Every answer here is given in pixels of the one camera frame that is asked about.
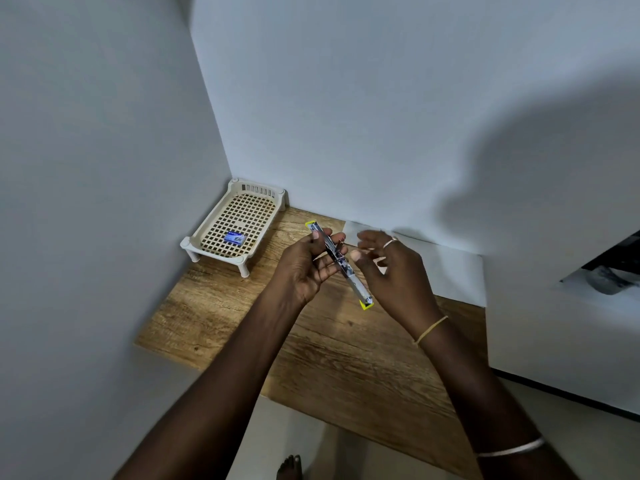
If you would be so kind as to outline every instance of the left hand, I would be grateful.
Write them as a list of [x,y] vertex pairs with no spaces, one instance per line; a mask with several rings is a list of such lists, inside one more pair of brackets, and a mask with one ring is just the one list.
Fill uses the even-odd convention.
[[[347,246],[340,244],[346,236],[343,232],[332,235],[332,230],[325,227],[324,233],[331,236],[341,253],[347,252]],[[304,236],[290,245],[282,253],[269,286],[280,292],[292,292],[293,298],[300,306],[305,306],[315,297],[320,285],[329,276],[338,272],[331,256],[317,258],[325,251],[324,238],[317,231]]]

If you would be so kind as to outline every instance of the forearm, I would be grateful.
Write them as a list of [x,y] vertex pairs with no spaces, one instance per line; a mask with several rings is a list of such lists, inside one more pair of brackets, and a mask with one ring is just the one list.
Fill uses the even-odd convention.
[[267,286],[212,364],[156,424],[116,478],[224,477],[260,389],[302,304]]
[[[441,316],[435,307],[420,322],[426,329]],[[533,421],[451,320],[439,324],[422,339],[420,347],[442,379],[476,452],[503,451],[541,437]],[[487,479],[576,478],[550,445],[526,454],[481,458],[479,465]]]

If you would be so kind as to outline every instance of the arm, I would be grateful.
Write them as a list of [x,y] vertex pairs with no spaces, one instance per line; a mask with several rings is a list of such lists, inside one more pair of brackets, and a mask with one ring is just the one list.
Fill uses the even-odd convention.
[[[344,234],[332,240],[338,244]],[[227,475],[262,384],[293,323],[320,284],[338,271],[329,256],[315,259],[322,252],[324,240],[315,233],[283,252],[271,281],[226,345],[144,438],[116,474],[117,480]]]
[[[351,257],[364,273],[380,305],[409,332],[414,340],[442,318],[431,291],[420,255],[380,231],[358,234],[359,248]],[[381,274],[373,259],[386,266]],[[515,398],[476,354],[451,320],[439,323],[420,347],[449,393],[469,442],[476,453],[503,451],[541,437]],[[549,445],[507,456],[478,458],[484,478],[514,480],[571,479],[577,477]]]

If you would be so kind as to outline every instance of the foot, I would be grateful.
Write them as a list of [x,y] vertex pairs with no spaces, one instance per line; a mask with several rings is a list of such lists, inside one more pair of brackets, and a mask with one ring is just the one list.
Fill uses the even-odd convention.
[[289,455],[278,469],[276,480],[302,480],[302,463],[299,455]]

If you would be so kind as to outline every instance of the wood grain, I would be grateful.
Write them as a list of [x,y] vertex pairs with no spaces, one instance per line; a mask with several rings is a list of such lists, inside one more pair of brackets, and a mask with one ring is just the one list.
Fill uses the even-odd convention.
[[[137,345],[199,370],[210,364],[269,281],[283,250],[316,219],[338,232],[343,221],[288,208],[278,214],[242,279],[209,258],[193,264],[144,325]],[[484,308],[438,304],[486,357]],[[343,277],[332,276],[300,314],[262,394],[327,423],[480,479],[449,397],[427,357],[379,305],[363,311]]]

